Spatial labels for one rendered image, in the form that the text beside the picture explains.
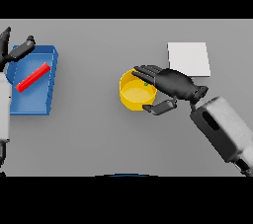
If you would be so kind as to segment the robot left hand dark grey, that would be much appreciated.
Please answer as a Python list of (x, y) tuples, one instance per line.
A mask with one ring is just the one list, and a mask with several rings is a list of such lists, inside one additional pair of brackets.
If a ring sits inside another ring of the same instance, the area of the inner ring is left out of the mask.
[(11, 51), (8, 51), (10, 33), (11, 28), (8, 27), (0, 34), (0, 72), (4, 71), (5, 65), (8, 62), (18, 62), (31, 53), (36, 47), (35, 38), (33, 36), (28, 36), (25, 42)]

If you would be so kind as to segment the robot right hand dark grey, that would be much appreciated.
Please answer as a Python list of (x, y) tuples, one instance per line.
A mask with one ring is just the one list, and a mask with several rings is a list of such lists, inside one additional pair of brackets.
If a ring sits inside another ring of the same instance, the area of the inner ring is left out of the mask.
[(169, 97), (169, 100), (159, 104), (142, 106), (153, 115), (161, 115), (177, 108), (178, 100), (189, 102), (194, 106), (209, 89), (207, 86), (196, 85), (189, 76), (178, 70), (162, 69), (156, 65), (134, 66), (131, 74)]

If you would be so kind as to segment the pale square measuring scale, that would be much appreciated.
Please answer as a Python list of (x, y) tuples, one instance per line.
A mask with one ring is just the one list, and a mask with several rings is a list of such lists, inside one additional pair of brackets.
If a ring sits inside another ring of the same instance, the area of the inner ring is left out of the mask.
[(189, 77), (209, 77), (211, 68), (204, 42), (168, 42), (169, 67)]

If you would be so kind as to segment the red beaker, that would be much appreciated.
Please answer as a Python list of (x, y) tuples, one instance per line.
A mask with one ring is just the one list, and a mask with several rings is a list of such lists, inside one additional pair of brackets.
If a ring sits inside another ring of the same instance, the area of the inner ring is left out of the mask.
[(38, 69), (36, 69), (29, 76), (27, 76), (20, 83), (18, 83), (16, 85), (16, 90), (19, 93), (24, 92), (31, 85), (33, 85), (36, 81), (38, 81), (40, 79), (40, 77), (42, 77), (49, 70), (50, 70), (50, 66), (46, 62), (44, 62)]

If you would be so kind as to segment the yellow bowl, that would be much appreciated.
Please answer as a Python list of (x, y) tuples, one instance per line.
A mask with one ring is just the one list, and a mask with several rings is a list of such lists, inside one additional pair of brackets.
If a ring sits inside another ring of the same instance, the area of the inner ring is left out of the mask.
[(129, 110), (141, 112), (143, 105), (152, 105), (157, 89), (152, 85), (144, 86), (142, 80), (132, 75), (135, 69), (131, 68), (123, 74), (119, 82), (119, 96), (122, 104)]

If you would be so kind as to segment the blue tray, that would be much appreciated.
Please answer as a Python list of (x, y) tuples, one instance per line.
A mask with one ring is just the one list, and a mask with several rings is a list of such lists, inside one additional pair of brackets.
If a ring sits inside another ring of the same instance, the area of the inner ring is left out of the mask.
[(9, 62), (6, 78), (12, 85), (11, 115), (49, 115), (58, 53), (54, 45), (37, 45), (18, 62)]

